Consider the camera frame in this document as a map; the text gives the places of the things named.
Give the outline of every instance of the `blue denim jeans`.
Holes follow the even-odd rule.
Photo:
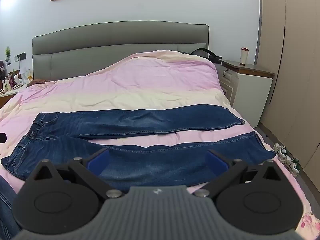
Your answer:
[[[0,239],[10,240],[20,232],[12,215],[12,202],[16,193],[0,176]]]
[[[215,143],[183,143],[172,147],[101,146],[87,140],[218,130],[243,123],[228,109],[213,105],[167,110],[41,113],[12,155],[2,158],[1,163],[14,176],[25,180],[42,159],[61,164],[76,156],[87,158],[105,147],[110,152],[110,163],[100,178],[115,188],[127,191],[130,186],[191,186],[215,177],[205,164],[204,156],[209,149],[249,164],[261,163],[275,153],[263,147],[255,132]]]

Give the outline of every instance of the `wardrobe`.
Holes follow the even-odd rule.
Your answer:
[[[320,191],[320,0],[262,0],[257,64],[277,73],[260,122]]]

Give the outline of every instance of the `white shoe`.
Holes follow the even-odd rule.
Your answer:
[[[281,163],[284,163],[284,161],[286,160],[288,154],[287,151],[285,149],[285,146],[281,146],[278,143],[276,143],[273,146],[273,150],[276,152],[276,154],[278,155],[278,159]]]
[[[299,159],[291,159],[289,156],[286,158],[284,165],[288,167],[292,176],[297,177],[300,172],[300,163]]]

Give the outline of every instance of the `bag strap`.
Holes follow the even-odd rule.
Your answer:
[[[217,57],[211,50],[208,50],[208,49],[205,49],[205,48],[196,49],[194,52],[191,53],[191,55],[193,55],[197,50],[202,50],[202,51],[208,53],[212,57]]]

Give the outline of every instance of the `nightstand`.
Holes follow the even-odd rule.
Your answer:
[[[11,98],[13,98],[15,94],[17,94],[18,92],[21,92],[26,87],[27,87],[27,84],[23,85],[20,88],[11,90],[9,92],[6,92],[5,94],[0,95],[0,108],[2,108]]]
[[[215,65],[225,96],[253,128],[257,127],[275,74],[257,65],[221,61]]]

